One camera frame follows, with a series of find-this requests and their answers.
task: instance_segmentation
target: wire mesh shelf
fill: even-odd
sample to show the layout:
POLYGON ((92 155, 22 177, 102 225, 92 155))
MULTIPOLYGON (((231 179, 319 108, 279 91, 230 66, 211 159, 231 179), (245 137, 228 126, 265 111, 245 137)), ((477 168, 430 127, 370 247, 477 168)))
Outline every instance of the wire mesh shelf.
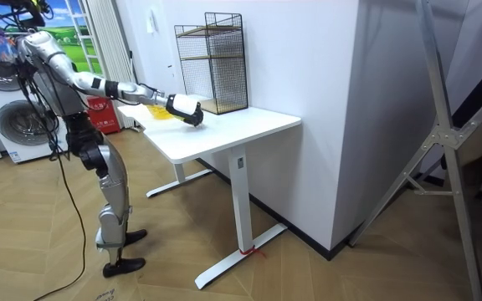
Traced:
POLYGON ((205 26, 174 27, 186 94, 214 114, 246 109, 249 101, 241 15, 205 13, 205 17, 205 26))

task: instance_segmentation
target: wooden floor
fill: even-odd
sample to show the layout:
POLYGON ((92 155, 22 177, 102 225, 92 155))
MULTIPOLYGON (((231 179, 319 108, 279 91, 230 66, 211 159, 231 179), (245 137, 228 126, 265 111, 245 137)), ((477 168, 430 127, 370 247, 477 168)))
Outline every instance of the wooden floor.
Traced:
MULTIPOLYGON (((254 254, 198 291, 194 278, 236 250, 229 186, 210 175, 146 199, 146 191, 174 180, 172 166, 140 134, 125 131, 110 139, 130 177, 130 229, 149 232, 125 255, 147 264, 136 273, 101 276, 107 254, 96 251, 94 237, 104 199, 95 174, 72 158, 64 165, 85 220, 87 269, 47 300, 471 300, 451 199, 410 191, 357 247, 330 262, 285 232, 263 247, 266 258, 254 254)), ((185 167, 187 174, 203 169, 196 162, 185 167)), ((254 235, 275 223, 257 207, 251 210, 254 235)), ((482 266, 482 205, 474 204, 472 215, 482 266)), ((81 243, 58 164, 0 160, 0 300, 32 300, 71 281, 80 271, 81 243)))

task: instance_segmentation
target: desk tabletop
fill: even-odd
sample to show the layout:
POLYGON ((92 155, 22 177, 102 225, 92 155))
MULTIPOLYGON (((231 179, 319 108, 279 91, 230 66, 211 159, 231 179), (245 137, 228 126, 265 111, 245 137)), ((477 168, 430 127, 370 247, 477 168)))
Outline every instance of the desk tabletop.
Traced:
POLYGON ((300 118, 249 107, 223 115, 204 112, 197 127, 178 119, 156 120, 144 105, 118 110, 145 128, 146 138, 172 163, 181 164, 300 124, 300 118))

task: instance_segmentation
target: red bag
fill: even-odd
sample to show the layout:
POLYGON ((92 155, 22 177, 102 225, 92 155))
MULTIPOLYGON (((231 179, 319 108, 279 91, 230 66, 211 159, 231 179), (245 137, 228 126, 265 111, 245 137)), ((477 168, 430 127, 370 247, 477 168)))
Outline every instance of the red bag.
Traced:
POLYGON ((89 113, 90 121, 96 129, 101 130, 104 134, 121 131, 111 100, 98 96, 88 96, 87 101, 89 102, 89 107, 92 108, 92 110, 87 110, 87 112, 89 113))

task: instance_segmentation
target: baseboard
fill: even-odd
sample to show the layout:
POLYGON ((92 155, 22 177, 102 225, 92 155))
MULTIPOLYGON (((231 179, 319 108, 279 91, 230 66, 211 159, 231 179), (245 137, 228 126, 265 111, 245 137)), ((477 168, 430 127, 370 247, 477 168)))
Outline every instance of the baseboard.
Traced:
MULTIPOLYGON (((222 172, 216 170, 213 166, 209 165, 206 161, 203 159, 198 158, 197 161, 202 164, 203 166, 206 166, 206 168, 212 170, 219 178, 221 178, 223 181, 231 185, 230 179, 225 176, 222 172)), ((290 221, 282 217, 278 212, 274 211, 271 209, 269 206, 265 205, 262 201, 260 201, 256 196, 253 196, 252 194, 250 195, 250 201, 258 206, 261 210, 263 210, 265 213, 269 214, 272 218, 274 218, 276 221, 281 222, 285 224, 288 229, 295 234, 298 238, 300 238, 303 242, 306 242, 308 246, 313 248, 316 252, 318 252, 322 257, 324 257, 326 260, 331 260, 335 255, 337 255, 343 247, 346 245, 345 241, 347 240, 344 239, 340 243, 338 243, 335 247, 333 247, 331 250, 327 249, 326 247, 323 247, 321 244, 319 244, 315 239, 312 237, 308 236, 308 234, 304 233, 302 230, 300 230, 297 226, 292 224, 290 221)))

